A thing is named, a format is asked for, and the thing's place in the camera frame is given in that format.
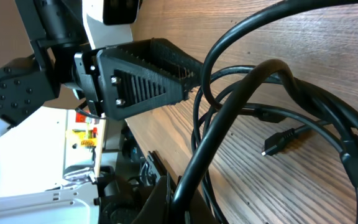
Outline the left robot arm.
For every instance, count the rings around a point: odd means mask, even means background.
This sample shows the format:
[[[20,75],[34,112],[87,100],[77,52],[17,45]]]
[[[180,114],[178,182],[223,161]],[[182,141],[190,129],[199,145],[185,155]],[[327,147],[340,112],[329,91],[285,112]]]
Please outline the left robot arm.
[[[93,118],[122,120],[188,98],[202,63],[167,39],[96,48],[85,27],[93,12],[104,25],[137,19],[140,1],[17,1],[32,47],[0,68],[0,136],[18,126],[62,85]]]

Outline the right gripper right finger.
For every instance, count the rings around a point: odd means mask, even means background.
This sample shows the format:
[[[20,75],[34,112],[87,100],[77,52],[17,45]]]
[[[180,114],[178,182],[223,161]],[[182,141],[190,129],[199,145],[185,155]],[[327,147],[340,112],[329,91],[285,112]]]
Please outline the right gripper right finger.
[[[200,192],[196,190],[188,210],[185,211],[185,224],[218,224],[205,204]]]

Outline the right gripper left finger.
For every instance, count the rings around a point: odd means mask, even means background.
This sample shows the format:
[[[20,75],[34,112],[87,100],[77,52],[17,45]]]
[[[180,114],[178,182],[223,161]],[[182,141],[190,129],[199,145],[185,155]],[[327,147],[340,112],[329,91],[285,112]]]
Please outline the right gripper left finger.
[[[136,196],[139,197],[139,213],[131,222],[132,224],[164,224],[168,223],[168,200],[167,195],[170,187],[168,186],[168,176],[159,178],[155,186],[138,188]]]

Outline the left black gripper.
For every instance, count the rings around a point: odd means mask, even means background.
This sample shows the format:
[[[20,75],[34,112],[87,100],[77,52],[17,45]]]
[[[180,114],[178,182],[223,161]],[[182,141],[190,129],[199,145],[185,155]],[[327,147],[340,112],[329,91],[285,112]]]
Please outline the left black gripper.
[[[203,64],[158,38],[77,52],[73,66],[90,114],[122,120],[187,100]]]

